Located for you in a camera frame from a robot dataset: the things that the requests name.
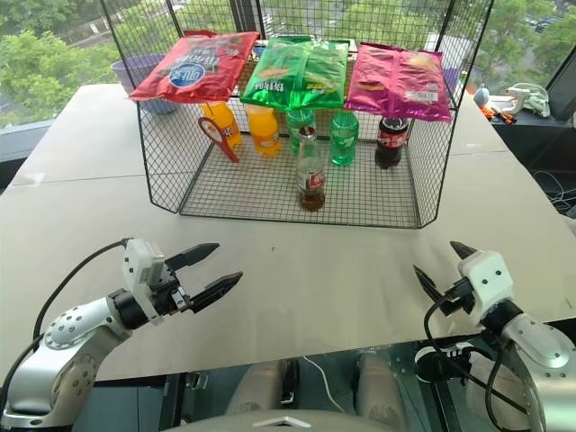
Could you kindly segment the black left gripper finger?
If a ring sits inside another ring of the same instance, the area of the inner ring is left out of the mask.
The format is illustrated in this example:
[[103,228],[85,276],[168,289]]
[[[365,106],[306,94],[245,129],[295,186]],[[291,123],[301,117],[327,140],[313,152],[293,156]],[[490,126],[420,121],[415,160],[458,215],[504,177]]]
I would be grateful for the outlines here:
[[178,271],[185,266],[193,266],[194,264],[204,260],[213,251],[220,246],[219,243],[202,243],[188,248],[165,260],[166,266],[171,271]]
[[202,292],[192,298],[191,311],[198,313],[217,302],[239,282],[242,275],[242,272],[236,272],[224,275],[212,283],[209,283]]

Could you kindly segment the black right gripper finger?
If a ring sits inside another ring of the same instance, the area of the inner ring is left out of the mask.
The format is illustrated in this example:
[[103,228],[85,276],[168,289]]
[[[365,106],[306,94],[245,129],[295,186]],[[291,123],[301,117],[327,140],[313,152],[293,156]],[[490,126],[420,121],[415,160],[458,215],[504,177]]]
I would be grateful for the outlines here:
[[460,241],[451,240],[449,244],[461,260],[465,260],[467,257],[472,256],[476,252],[474,247],[470,247]]
[[433,301],[438,302],[445,296],[436,288],[433,280],[418,266],[413,266],[415,275],[424,293]]

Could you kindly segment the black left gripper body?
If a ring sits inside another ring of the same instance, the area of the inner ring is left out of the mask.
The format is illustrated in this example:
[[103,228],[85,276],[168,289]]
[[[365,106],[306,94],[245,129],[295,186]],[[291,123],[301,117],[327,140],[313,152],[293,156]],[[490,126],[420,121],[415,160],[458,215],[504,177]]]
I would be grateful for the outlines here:
[[176,272],[166,265],[152,283],[152,303],[160,316],[189,311],[192,298],[181,286]]

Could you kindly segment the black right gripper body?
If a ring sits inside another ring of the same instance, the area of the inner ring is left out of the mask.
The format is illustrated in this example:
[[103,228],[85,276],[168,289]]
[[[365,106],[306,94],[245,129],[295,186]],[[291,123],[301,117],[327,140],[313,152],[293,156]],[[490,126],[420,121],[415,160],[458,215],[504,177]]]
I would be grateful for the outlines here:
[[456,281],[451,288],[443,294],[440,310],[445,316],[450,316],[456,311],[462,310],[470,314],[473,310],[475,299],[473,285],[468,277]]

